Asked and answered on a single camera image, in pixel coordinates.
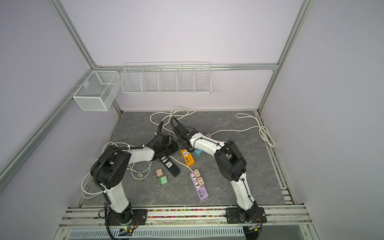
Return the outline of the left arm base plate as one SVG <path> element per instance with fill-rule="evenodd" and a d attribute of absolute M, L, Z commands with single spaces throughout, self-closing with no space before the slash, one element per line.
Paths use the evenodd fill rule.
<path fill-rule="evenodd" d="M 143 226 L 146 224 L 147 209 L 128 209 L 123 213 L 108 211 L 108 226 Z"/>

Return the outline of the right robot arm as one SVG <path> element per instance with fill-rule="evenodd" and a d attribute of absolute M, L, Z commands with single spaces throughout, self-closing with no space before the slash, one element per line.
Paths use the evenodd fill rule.
<path fill-rule="evenodd" d="M 185 127 L 175 117 L 171 118 L 171 126 L 189 152 L 201 150 L 215 158 L 220 173 L 231 182 L 241 218 L 246 222 L 253 220 L 259 206 L 247 182 L 246 159 L 236 144 L 231 140 L 222 142 L 206 137 L 196 129 Z"/>

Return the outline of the orange power strip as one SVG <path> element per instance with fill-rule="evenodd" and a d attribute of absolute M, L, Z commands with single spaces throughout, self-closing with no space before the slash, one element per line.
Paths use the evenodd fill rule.
<path fill-rule="evenodd" d="M 192 154 L 188 150 L 181 150 L 181 154 L 188 167 L 191 167 L 195 164 L 195 160 L 192 157 Z"/>

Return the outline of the green USB charger plug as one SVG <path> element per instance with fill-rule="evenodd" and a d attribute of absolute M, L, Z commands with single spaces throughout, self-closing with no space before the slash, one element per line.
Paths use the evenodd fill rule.
<path fill-rule="evenodd" d="M 162 176 L 162 177 L 159 178 L 159 185 L 160 185 L 160 186 L 164 186 L 164 185 L 166 185 L 167 183 L 168 183 L 168 179 L 167 179 L 166 176 Z"/>

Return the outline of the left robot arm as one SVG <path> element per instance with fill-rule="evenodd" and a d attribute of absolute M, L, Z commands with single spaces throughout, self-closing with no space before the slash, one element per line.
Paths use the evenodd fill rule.
<path fill-rule="evenodd" d="M 167 133 L 157 134 L 150 144 L 139 147 L 110 145 L 94 163 L 90 175 L 112 212 L 127 215 L 131 213 L 132 207 L 124 192 L 122 180 L 128 165 L 161 160 L 177 150 L 178 144 Z"/>

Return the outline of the teal power strip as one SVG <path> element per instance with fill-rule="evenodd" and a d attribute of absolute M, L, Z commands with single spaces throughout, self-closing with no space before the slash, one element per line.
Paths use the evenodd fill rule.
<path fill-rule="evenodd" d="M 195 149 L 194 153 L 195 153 L 195 155 L 197 155 L 197 156 L 201 156 L 201 155 L 203 154 L 203 151 L 200 150 L 200 149 Z"/>

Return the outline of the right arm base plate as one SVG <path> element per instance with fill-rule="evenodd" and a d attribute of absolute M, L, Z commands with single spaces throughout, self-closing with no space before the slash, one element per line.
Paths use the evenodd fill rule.
<path fill-rule="evenodd" d="M 251 207 L 245 211 L 240 207 L 226 208 L 225 217 L 228 224 L 259 224 L 267 223 L 267 217 L 264 208 Z"/>

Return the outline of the pink USB charger plug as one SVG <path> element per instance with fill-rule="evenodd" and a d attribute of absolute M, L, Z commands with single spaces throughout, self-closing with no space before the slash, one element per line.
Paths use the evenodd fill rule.
<path fill-rule="evenodd" d="M 155 177 L 156 178 L 161 178 L 164 176 L 163 170 L 162 169 L 157 169 L 155 170 Z"/>

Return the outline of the black power strip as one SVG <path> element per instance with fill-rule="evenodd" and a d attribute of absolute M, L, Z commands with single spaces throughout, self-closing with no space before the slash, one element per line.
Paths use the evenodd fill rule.
<path fill-rule="evenodd" d="M 179 167 L 176 166 L 174 162 L 167 156 L 160 158 L 160 162 L 165 166 L 165 168 L 171 173 L 173 177 L 177 177 L 181 173 Z"/>

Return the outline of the purple power strip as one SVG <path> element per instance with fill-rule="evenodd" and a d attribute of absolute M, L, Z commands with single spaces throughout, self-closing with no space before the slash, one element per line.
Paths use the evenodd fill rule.
<path fill-rule="evenodd" d="M 194 170 L 192 173 L 190 173 L 190 177 L 195 187 L 195 190 L 199 196 L 199 199 L 201 201 L 207 199 L 209 197 L 209 194 L 206 190 L 205 182 L 199 170 Z"/>

